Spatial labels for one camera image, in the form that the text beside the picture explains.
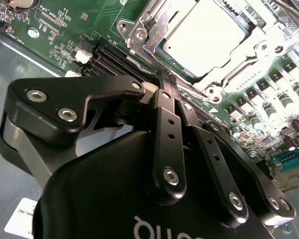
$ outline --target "bolt head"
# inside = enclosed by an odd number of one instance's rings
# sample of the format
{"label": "bolt head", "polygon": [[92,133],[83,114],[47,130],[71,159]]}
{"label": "bolt head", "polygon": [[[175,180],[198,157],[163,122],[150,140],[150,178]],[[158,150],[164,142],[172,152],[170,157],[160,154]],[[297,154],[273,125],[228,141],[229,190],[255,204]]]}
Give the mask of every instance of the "bolt head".
{"label": "bolt head", "polygon": [[185,103],[185,104],[184,104],[184,107],[185,107],[188,111],[191,111],[191,110],[192,110],[192,107],[191,107],[188,103]]}
{"label": "bolt head", "polygon": [[164,170],[164,179],[169,183],[170,185],[176,186],[179,184],[179,177],[178,174],[172,170],[171,168],[166,168]]}
{"label": "bolt head", "polygon": [[270,198],[269,198],[269,203],[271,204],[271,206],[272,206],[274,209],[276,209],[276,210],[280,210],[280,206],[279,206],[278,202],[277,202],[274,198],[270,197]]}
{"label": "bolt head", "polygon": [[73,122],[77,119],[77,115],[74,112],[74,110],[69,108],[61,108],[58,111],[58,115],[61,119],[67,121],[67,122]]}
{"label": "bolt head", "polygon": [[29,90],[26,92],[26,96],[29,100],[33,102],[45,102],[47,100],[47,95],[40,90]]}
{"label": "bolt head", "polygon": [[136,82],[132,82],[132,86],[134,88],[136,88],[136,89],[140,89],[141,88],[141,86],[138,83],[136,83]]}
{"label": "bolt head", "polygon": [[229,201],[232,203],[232,205],[238,210],[241,211],[243,210],[243,203],[240,200],[240,198],[234,194],[234,193],[230,193],[229,194]]}
{"label": "bolt head", "polygon": [[168,94],[168,93],[166,93],[166,92],[163,92],[163,96],[164,96],[166,99],[170,99],[170,96],[169,96],[169,94]]}

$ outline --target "sticker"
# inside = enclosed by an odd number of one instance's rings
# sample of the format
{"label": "sticker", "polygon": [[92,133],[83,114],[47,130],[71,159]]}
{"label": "sticker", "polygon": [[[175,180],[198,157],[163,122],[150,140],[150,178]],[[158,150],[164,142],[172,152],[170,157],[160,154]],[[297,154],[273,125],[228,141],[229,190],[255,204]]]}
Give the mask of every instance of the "sticker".
{"label": "sticker", "polygon": [[34,200],[22,198],[4,231],[20,237],[33,239],[32,217],[36,204],[37,202]]}

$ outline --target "gray metal surface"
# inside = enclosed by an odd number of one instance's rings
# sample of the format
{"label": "gray metal surface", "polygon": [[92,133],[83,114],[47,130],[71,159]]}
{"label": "gray metal surface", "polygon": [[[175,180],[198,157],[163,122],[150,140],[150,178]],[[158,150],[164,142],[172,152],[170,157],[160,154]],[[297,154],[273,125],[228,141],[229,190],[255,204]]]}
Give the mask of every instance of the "gray metal surface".
{"label": "gray metal surface", "polygon": [[[12,42],[12,47],[18,48],[18,52],[24,55],[24,49]],[[0,43],[0,123],[3,111],[6,89],[9,83],[19,78],[52,77],[42,68],[42,64],[34,63],[29,58],[22,57]],[[97,135],[83,138],[77,143],[76,153],[82,155],[96,147],[103,145],[113,138],[131,131],[130,126],[123,127],[118,132],[102,132]],[[15,166],[6,162],[0,155],[0,239],[21,239],[19,236],[4,232],[4,228],[12,216],[14,210],[23,197],[37,201],[41,195],[41,188],[35,179]]]}
{"label": "gray metal surface", "polygon": [[296,217],[293,221],[274,230],[275,239],[299,239],[299,189],[292,188],[284,191],[284,194],[289,198],[296,209]]}

